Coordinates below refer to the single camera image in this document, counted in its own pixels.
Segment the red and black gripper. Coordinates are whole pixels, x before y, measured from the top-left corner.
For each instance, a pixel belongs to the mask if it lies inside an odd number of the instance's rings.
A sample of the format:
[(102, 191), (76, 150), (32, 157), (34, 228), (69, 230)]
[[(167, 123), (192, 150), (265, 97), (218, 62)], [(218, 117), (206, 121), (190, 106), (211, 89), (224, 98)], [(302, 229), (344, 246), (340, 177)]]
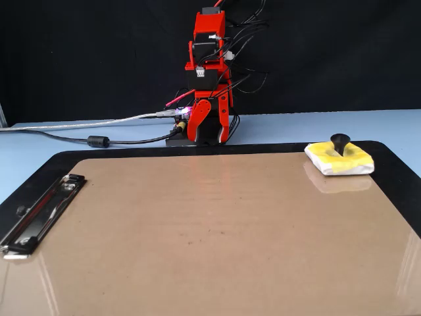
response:
[(195, 102), (187, 123), (188, 139), (199, 143), (225, 143), (233, 106), (228, 85), (219, 84), (214, 91), (198, 90), (194, 96)]

